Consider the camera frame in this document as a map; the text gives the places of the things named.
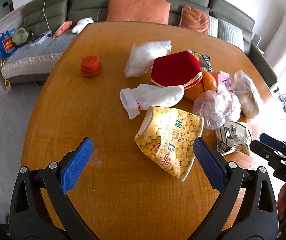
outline green hat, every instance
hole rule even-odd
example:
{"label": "green hat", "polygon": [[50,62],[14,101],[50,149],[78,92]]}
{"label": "green hat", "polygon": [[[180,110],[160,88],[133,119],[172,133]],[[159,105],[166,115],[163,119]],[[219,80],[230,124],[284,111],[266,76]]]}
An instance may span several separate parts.
{"label": "green hat", "polygon": [[12,35],[12,42],[19,46],[27,41],[28,36],[29,33],[24,27],[18,28]]}

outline floor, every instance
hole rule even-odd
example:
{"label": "floor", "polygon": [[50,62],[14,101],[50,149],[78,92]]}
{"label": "floor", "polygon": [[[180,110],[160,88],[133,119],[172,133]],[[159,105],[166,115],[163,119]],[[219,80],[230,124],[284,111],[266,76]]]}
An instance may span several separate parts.
{"label": "floor", "polygon": [[0,90],[0,223],[5,223],[20,168],[25,132],[42,89],[36,82],[15,84]]}

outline blue bag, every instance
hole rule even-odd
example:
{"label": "blue bag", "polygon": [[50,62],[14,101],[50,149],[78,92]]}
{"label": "blue bag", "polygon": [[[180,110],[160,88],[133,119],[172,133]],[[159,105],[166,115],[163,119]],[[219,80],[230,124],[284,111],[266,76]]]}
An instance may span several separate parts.
{"label": "blue bag", "polygon": [[5,60],[9,58],[18,48],[12,43],[12,35],[15,29],[7,31],[5,34],[0,33],[0,58]]}

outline table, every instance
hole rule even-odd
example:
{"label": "table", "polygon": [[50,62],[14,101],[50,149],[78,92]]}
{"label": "table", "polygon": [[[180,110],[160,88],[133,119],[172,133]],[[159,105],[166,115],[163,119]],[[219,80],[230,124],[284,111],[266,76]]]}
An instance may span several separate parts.
{"label": "table", "polygon": [[[88,25],[68,47],[46,81],[27,129],[22,165],[45,168],[75,150],[84,137],[94,143],[94,153],[68,196],[81,217],[101,239],[186,240],[203,220],[218,196],[195,161],[182,183],[145,156],[133,141],[145,115],[134,120],[119,99],[120,90],[151,84],[150,73],[125,78],[124,69],[133,44],[172,41],[172,53],[191,49],[211,57],[213,70],[233,74],[242,69],[255,83],[266,103],[271,93],[248,57],[220,39],[174,26],[116,22]],[[95,78],[81,75],[80,62],[96,55],[102,72]],[[174,107],[192,111],[183,98]],[[213,131],[202,136],[216,148]],[[230,154],[242,168],[260,165],[259,157]],[[244,191],[228,219],[232,225]],[[60,222],[48,196],[45,203],[55,223]]]}

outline white plush toy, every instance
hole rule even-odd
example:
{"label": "white plush toy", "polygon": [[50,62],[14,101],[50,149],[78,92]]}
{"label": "white plush toy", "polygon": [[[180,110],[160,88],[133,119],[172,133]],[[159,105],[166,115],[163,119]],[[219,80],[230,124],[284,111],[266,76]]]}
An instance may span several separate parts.
{"label": "white plush toy", "polygon": [[86,25],[93,22],[92,17],[79,20],[76,26],[72,29],[72,33],[79,34],[86,27]]}

